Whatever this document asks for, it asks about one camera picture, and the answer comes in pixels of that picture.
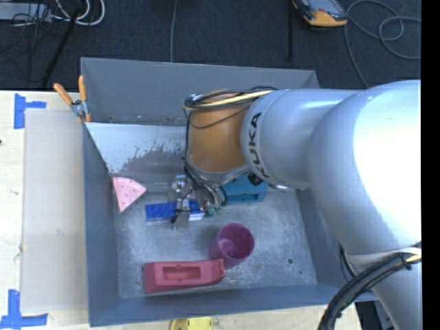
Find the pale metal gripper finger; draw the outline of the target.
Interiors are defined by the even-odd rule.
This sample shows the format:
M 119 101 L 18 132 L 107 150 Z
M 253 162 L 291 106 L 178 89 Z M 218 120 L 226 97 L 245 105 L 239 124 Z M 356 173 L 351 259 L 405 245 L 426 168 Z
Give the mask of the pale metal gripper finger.
M 189 200 L 183 199 L 180 202 L 179 209 L 176 212 L 175 227 L 177 229 L 187 228 L 189 223 L 189 216 L 190 216 Z
M 178 175 L 171 182 L 170 189 L 168 191 L 168 200 L 177 201 L 185 196 L 188 186 L 188 178 L 185 175 Z

